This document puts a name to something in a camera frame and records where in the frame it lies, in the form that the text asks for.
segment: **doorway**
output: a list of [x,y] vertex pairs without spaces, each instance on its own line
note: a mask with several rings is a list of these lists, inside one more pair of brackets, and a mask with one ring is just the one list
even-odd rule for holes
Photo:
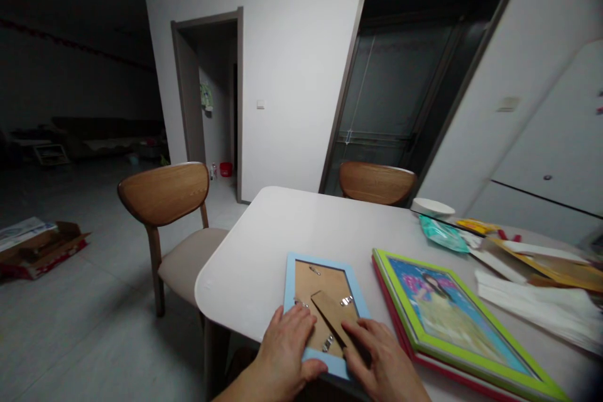
[[242,184],[243,8],[171,22],[188,161],[208,169],[232,164],[237,202]]
[[509,0],[360,0],[320,193],[339,166],[413,171],[412,200]]

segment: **wooden chair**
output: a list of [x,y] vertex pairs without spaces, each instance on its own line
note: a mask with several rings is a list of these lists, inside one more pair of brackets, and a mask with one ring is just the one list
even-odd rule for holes
[[412,171],[393,166],[349,161],[339,167],[339,185],[346,198],[394,205],[403,201],[416,183]]
[[[197,275],[228,234],[210,228],[205,209],[209,172],[203,163],[164,166],[127,177],[117,186],[119,199],[128,212],[146,227],[151,248],[151,270],[158,317],[165,314],[163,282],[197,307]],[[193,232],[165,256],[161,256],[159,226],[168,225],[201,209],[203,229]]]

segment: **chair backrest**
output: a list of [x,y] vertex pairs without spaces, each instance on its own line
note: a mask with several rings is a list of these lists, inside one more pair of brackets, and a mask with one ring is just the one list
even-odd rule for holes
[[415,182],[412,171],[393,166],[349,161],[339,167],[339,185],[344,196],[359,201],[397,204],[409,195]]
[[119,199],[138,221],[158,227],[201,207],[207,227],[205,198],[209,172],[203,163],[162,166],[125,178],[117,186]]

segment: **picture frame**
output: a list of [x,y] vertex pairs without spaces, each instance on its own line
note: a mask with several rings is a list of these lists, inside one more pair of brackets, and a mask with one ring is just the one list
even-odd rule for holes
[[[324,268],[335,269],[345,274],[349,291],[353,296],[353,307],[356,310],[358,317],[371,318],[371,313],[364,301],[362,291],[352,266],[344,263],[338,263],[329,261],[328,259],[316,258],[313,256],[307,256],[299,253],[289,253],[287,256],[287,267],[285,274],[285,300],[283,302],[284,312],[287,312],[295,306],[296,298],[296,264],[298,262],[307,263],[309,266],[319,266]],[[353,377],[348,373],[347,364],[343,358],[333,356],[329,353],[322,352],[320,350],[306,347],[303,353],[302,361],[309,359],[319,359],[323,361],[329,367],[329,374],[348,380],[353,381]]]
[[[567,396],[563,390],[557,386],[488,310],[485,304],[473,294],[452,270],[399,256],[385,250],[375,249],[373,250],[373,255],[380,273],[384,276],[384,281],[392,296],[396,311],[406,330],[406,336],[413,350],[433,356],[444,363],[467,371],[501,388],[510,391],[516,391],[517,388],[521,388],[521,392],[523,393],[521,396],[528,399],[534,399],[535,395],[540,394],[546,399],[567,400]],[[410,278],[408,280],[405,279],[407,274],[404,267],[399,266],[399,268],[394,269],[395,264],[393,266],[392,262],[400,262],[408,265],[408,276],[410,277],[413,276],[410,269],[415,268],[419,269],[419,272],[427,274],[428,277],[434,276],[438,280],[438,283],[449,281],[450,287],[444,289],[444,292],[448,292],[448,297],[454,299],[453,303],[456,303],[456,307],[466,312],[474,309],[475,313],[471,313],[472,318],[480,316],[483,319],[483,322],[478,321],[476,324],[482,328],[485,328],[485,326],[490,328],[491,331],[487,331],[486,336],[492,338],[493,335],[496,335],[499,341],[493,340],[492,343],[495,347],[511,353],[517,358],[516,362],[511,362],[506,357],[506,363],[502,364],[491,357],[486,357],[485,353],[477,353],[475,350],[463,347],[459,342],[454,344],[452,340],[446,340],[446,332],[438,334],[437,330],[431,328],[428,325],[428,321],[421,317],[424,311],[421,309],[420,301],[417,300],[419,293],[415,292],[414,295],[409,294],[413,290],[416,291],[416,287],[411,287],[413,283]],[[442,306],[438,308],[438,313],[446,310]],[[452,321],[455,324],[462,322],[462,320],[459,320],[458,315],[456,316]]]

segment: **metal clip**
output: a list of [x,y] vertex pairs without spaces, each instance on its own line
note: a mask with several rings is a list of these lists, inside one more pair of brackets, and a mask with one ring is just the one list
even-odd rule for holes
[[349,297],[345,297],[345,298],[341,299],[339,304],[342,306],[347,306],[350,303],[352,303],[353,300],[354,300],[354,297],[350,295]]
[[304,308],[310,308],[308,305],[306,305],[303,301],[301,301],[299,298],[297,297],[293,297],[293,301],[295,302],[296,305],[301,305]]
[[332,336],[329,336],[327,338],[327,340],[325,341],[325,343],[322,345],[322,351],[324,353],[327,353],[329,351],[329,347],[331,347],[331,344],[333,344],[333,341],[335,339]]

